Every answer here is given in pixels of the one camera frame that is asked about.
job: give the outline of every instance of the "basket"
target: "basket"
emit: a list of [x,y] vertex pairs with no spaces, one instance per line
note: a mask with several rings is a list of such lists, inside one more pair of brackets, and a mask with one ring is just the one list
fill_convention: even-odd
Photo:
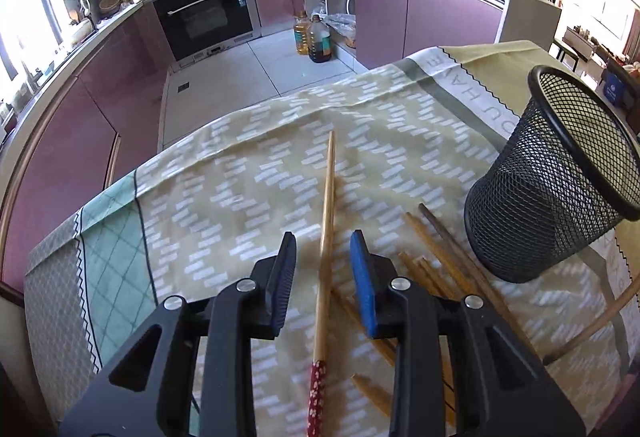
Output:
[[534,67],[528,82],[527,108],[464,211],[478,260],[513,283],[640,218],[638,149],[615,113],[562,70]]

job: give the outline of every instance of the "oven door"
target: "oven door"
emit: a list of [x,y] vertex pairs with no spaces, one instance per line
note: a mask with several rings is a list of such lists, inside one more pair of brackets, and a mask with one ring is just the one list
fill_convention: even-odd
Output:
[[157,0],[154,6],[178,61],[252,30],[246,0]]

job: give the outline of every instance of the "plastic bottle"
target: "plastic bottle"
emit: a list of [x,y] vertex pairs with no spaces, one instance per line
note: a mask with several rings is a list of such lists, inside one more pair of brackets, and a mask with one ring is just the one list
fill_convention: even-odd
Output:
[[296,38],[296,51],[298,54],[308,54],[309,50],[306,46],[306,30],[309,29],[311,22],[306,17],[306,12],[301,11],[296,14],[296,24],[293,26],[293,35]]
[[311,25],[306,33],[309,58],[314,63],[324,63],[331,59],[331,41],[329,28],[320,21],[317,14],[311,19]]

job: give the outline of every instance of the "chopstick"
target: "chopstick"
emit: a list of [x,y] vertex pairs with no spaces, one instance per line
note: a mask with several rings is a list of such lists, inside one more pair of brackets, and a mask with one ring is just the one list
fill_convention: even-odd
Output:
[[[415,261],[406,253],[402,252],[398,254],[398,257],[400,258],[400,260],[402,260],[402,262],[405,264],[405,266],[407,267],[407,269],[409,270],[409,273],[411,275],[411,278],[418,282],[418,284],[420,284],[420,286],[424,287],[425,289],[428,290],[429,294],[433,295],[437,295],[437,296],[441,296],[443,298],[448,298],[448,299],[453,299],[453,296],[447,296],[446,294],[443,294],[440,289],[438,289],[437,285],[435,284],[434,280],[431,279],[430,274],[427,272],[426,269],[423,268],[423,266],[415,263]],[[433,274],[437,274],[436,270],[432,269],[431,266],[429,266],[429,264],[426,264],[429,269],[431,270],[431,272]],[[438,291],[436,293],[432,292],[430,290],[430,288],[432,288],[434,291]],[[445,367],[445,357],[444,355],[441,356],[442,358],[442,380],[445,384],[445,390],[444,390],[444,394],[445,394],[445,400],[447,401],[447,403],[449,404],[449,406],[453,409],[453,407],[456,406],[456,400],[455,400],[455,396],[454,396],[454,390],[453,390],[453,375],[450,371],[449,368]]]
[[427,289],[427,292],[433,296],[440,296],[443,298],[447,298],[448,296],[439,289],[437,284],[431,279],[431,277],[425,272],[425,270],[415,263],[414,259],[411,258],[404,251],[398,253],[398,258],[404,263],[407,271],[409,272],[409,278],[418,282],[420,286]]
[[406,219],[409,221],[409,225],[415,231],[415,234],[427,245],[429,250],[433,253],[433,256],[444,266],[449,272],[453,281],[462,291],[463,295],[475,294],[476,288],[468,280],[466,276],[460,273],[457,263],[451,258],[451,255],[447,253],[427,232],[424,225],[411,213],[405,213]]
[[[393,397],[388,391],[380,387],[380,385],[375,384],[369,377],[365,377],[359,373],[354,373],[351,376],[351,381],[353,381],[356,388],[360,390],[364,397],[371,401],[371,404],[375,406],[380,413],[391,417]],[[453,427],[456,427],[456,412],[447,400],[445,400],[444,413],[447,422]]]
[[564,345],[562,345],[558,350],[553,351],[551,353],[546,354],[546,356],[542,359],[542,363],[544,365],[550,365],[554,361],[560,359],[562,356],[565,356],[575,347],[584,343],[589,338],[591,338],[597,331],[603,328],[607,323],[609,323],[613,317],[620,312],[626,304],[628,304],[631,299],[640,291],[640,276],[636,277],[629,286],[622,292],[620,296],[609,305],[605,311],[594,319],[589,325],[587,325],[578,335],[571,338]]
[[320,234],[320,269],[318,271],[318,297],[316,298],[316,339],[309,386],[309,403],[306,435],[319,437],[324,406],[324,382],[326,378],[326,354],[331,300],[331,258],[334,244],[334,173],[335,133],[329,133],[326,154],[326,180],[324,182],[324,206],[322,207],[322,230]]
[[[436,231],[445,241],[447,246],[450,247],[450,250],[452,250],[452,252],[456,254],[457,262],[459,266],[462,267],[475,282],[475,287],[472,286],[473,287],[472,291],[474,292],[472,292],[471,294],[476,294],[475,291],[479,290],[481,295],[484,295],[484,297],[489,300],[491,305],[498,312],[498,314],[500,314],[502,319],[509,324],[509,326],[511,327],[511,330],[513,330],[516,333],[516,335],[522,341],[524,341],[524,343],[529,347],[529,349],[533,351],[534,354],[536,354],[536,350],[533,348],[533,345],[529,341],[529,338],[527,337],[525,332],[520,327],[520,324],[518,323],[516,318],[513,316],[513,314],[509,310],[507,304],[502,299],[502,297],[495,291],[494,287],[489,283],[489,280],[487,279],[487,277],[482,273],[480,269],[478,269],[476,262],[474,262],[471,259],[471,257],[469,257],[466,251],[462,249],[462,247],[458,243],[458,240],[456,240],[452,236],[452,234],[450,234],[450,232],[447,230],[446,227],[444,227],[441,221],[439,221],[438,218],[424,204],[420,204],[418,208],[420,210],[420,213],[422,213],[428,219],[428,221],[431,223],[434,229],[436,229]],[[426,245],[431,249],[431,252],[435,255],[435,257],[438,258],[438,260],[440,260],[440,262],[442,262],[442,264],[444,265],[445,263],[436,254],[436,251],[442,254],[443,253],[442,248],[435,242],[435,240],[433,240],[433,238],[431,238],[431,235],[427,233],[425,229],[423,229],[422,223],[420,223],[417,220],[417,218],[415,218],[411,213],[407,213],[407,215],[410,216],[412,219],[410,221],[412,227],[415,226],[414,229],[419,229],[418,235],[426,243]],[[447,255],[445,258],[447,259],[447,261],[449,261],[449,264],[452,265],[449,255]]]
[[[360,321],[360,315],[358,314],[355,305],[351,303],[347,298],[342,296],[337,290],[331,291],[332,297],[336,300],[337,304],[347,313],[349,318],[358,326],[363,334],[366,334],[364,326]],[[396,346],[389,340],[371,340],[371,343],[375,349],[385,358],[386,362],[391,366],[396,364]]]
[[431,264],[427,262],[425,257],[418,258],[418,267],[422,269],[427,276],[430,276],[431,279],[433,279],[434,283],[438,289],[442,291],[445,298],[457,301],[460,300],[460,294],[456,293],[440,273],[431,267]]
[[391,417],[393,398],[388,391],[380,387],[380,385],[376,385],[369,377],[365,377],[359,373],[354,373],[351,376],[351,380],[356,388],[362,392],[364,397],[371,401],[373,406],[387,417]]

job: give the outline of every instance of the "plastic bag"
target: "plastic bag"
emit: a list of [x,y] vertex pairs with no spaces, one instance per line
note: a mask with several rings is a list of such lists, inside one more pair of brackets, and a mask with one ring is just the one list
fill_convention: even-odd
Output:
[[352,41],[356,39],[356,17],[355,14],[328,14],[323,20],[329,27]]

